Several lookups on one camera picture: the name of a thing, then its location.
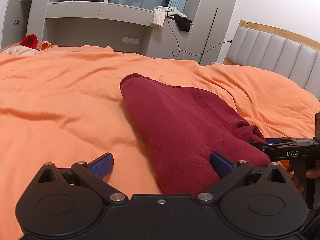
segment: human hand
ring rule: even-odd
[[[288,166],[287,172],[293,172],[293,168],[292,168],[291,165]],[[302,184],[300,184],[299,178],[293,174],[292,177],[291,177],[291,180],[292,180],[293,184],[296,186],[296,188],[299,191],[299,193],[302,194],[303,191],[304,191],[304,187],[303,187]]]
[[[306,171],[306,176],[309,179],[320,178],[320,166],[315,166],[314,168]]]

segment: white towel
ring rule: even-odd
[[[182,12],[179,12],[175,7],[169,8],[169,7],[157,6],[155,8],[155,14],[153,16],[153,21],[151,21],[151,24],[161,29],[163,28],[165,17],[172,16],[174,14],[177,14],[183,18],[187,18],[185,14],[183,14]]]

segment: blue gripper pad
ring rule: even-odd
[[[267,143],[281,143],[281,139],[280,138],[266,138]]]
[[[229,163],[215,152],[212,152],[210,155],[210,164],[222,179],[235,170],[233,164]]]
[[[111,153],[106,153],[94,161],[89,163],[89,171],[96,175],[99,179],[103,179],[113,169],[113,156]]]

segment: cabinet door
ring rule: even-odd
[[[201,55],[210,34],[219,1],[220,0],[200,0],[185,51],[195,55]],[[184,52],[182,59],[193,59],[199,63],[201,56],[192,56]]]
[[[204,51],[208,51],[212,47],[216,46],[220,42],[224,42],[224,37],[226,35],[231,15],[235,6],[236,0],[220,0],[218,4],[218,10],[210,34],[207,40],[207,44],[204,48]],[[218,45],[211,51],[203,56],[200,59],[200,65],[210,65],[212,62],[216,62],[222,44]]]
[[[8,0],[4,16],[2,47],[21,41],[27,32],[30,2]]]

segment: red fabric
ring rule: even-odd
[[[195,196],[218,182],[209,162],[212,151],[256,167],[270,163],[247,143],[265,142],[259,129],[209,91],[173,87],[139,74],[126,76],[120,89],[165,194]]]
[[[35,34],[30,34],[21,41],[20,45],[26,46],[30,49],[36,49],[38,45],[38,38]]]

